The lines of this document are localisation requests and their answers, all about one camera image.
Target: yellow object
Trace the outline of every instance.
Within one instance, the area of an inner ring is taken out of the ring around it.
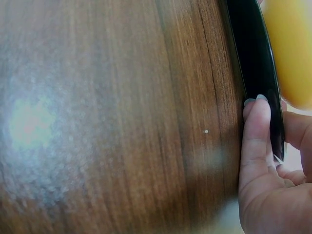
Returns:
[[[312,110],[312,0],[264,0],[261,10],[282,97]]]

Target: finger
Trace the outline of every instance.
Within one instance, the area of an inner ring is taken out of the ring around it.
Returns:
[[[302,170],[290,171],[286,169],[283,164],[279,164],[276,170],[281,178],[291,180],[296,186],[306,182],[306,176]]]
[[[246,119],[242,142],[240,187],[268,173],[267,145],[271,110],[262,99],[254,102]]]
[[[243,117],[244,117],[245,121],[246,121],[247,117],[249,116],[250,111],[252,110],[252,108],[254,106],[254,101],[255,101],[255,99],[248,99],[244,103],[245,108],[243,111]]]
[[[286,141],[301,152],[307,183],[312,183],[312,117],[284,112]]]

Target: wood grain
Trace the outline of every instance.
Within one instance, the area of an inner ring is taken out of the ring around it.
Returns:
[[[226,233],[244,92],[225,13],[0,1],[0,233]]]

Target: wooden table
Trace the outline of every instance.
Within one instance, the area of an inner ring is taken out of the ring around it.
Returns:
[[[0,233],[227,233],[233,48],[223,0],[1,0]]]

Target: dark wood streak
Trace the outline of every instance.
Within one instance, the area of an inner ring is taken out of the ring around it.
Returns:
[[[243,98],[222,0],[0,1],[0,233],[233,233]]]

